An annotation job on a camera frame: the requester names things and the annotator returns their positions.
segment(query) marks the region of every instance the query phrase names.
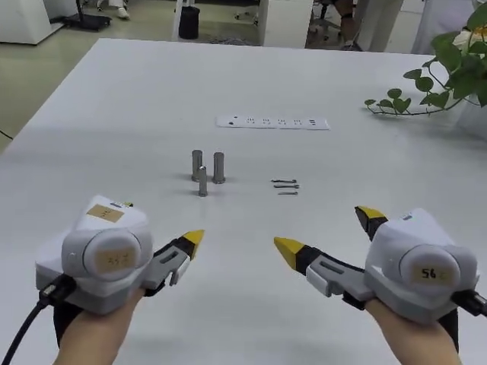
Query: shoe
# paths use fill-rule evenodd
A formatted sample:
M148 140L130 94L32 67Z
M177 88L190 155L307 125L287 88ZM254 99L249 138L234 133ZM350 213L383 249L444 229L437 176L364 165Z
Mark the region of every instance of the shoe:
M125 10L125 8L118 8L116 11L116 16L120 19L125 19L126 21L130 19L130 14L127 10Z
M342 51L364 52L364 50L356 42L345 42L345 45L341 48Z

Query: black trash bin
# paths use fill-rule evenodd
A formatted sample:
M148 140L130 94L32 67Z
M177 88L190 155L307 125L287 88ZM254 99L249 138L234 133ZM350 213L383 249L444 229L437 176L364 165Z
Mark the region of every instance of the black trash bin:
M184 6L181 10L180 37L184 40L195 40L199 32L199 9Z

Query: black stand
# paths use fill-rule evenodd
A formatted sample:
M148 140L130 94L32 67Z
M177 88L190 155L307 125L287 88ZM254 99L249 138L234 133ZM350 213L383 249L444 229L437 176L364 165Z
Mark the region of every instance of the black stand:
M67 27L78 28L82 30L92 30L94 32L99 32L100 30L108 27L112 21L111 17L101 17L98 15L87 15L83 14L83 9L81 8L80 0L76 0L76 8L78 8L78 13L65 18L62 22Z
M195 40L199 35L199 9L194 6L183 6L179 29L184 40Z

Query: metal cylinder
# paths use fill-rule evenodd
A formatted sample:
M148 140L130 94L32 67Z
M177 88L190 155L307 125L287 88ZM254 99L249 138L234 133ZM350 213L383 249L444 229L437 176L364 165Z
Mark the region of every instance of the metal cylinder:
M192 181L199 181L199 168L203 166L203 151L194 150L191 155L193 156L193 174L191 175Z
M215 184L223 184L225 182L223 164L223 152L215 152L215 154L213 154L213 183Z
M199 168L199 196L208 195L208 177L206 176L206 167L201 166Z

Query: table surface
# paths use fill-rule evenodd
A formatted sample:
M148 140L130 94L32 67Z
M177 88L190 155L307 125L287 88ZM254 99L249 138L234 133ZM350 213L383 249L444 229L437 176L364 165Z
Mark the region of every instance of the table surface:
M36 300L37 248L100 193L131 201L156 245L206 235L176 287L143 300L117 363L394 363L377 326L326 299L275 249L288 236L362 265L368 238L354 206L399 216L429 210L487 265L487 144L445 115L377 118L363 100L428 57L101 40L0 157L4 288L0 352ZM215 117L325 116L330 131L218 129ZM226 153L228 181L195 196L191 150ZM300 194L277 196L273 178ZM487 294L485 281L479 289ZM487 325L462 313L465 364L482 363ZM51 315L33 324L15 363L55 356Z

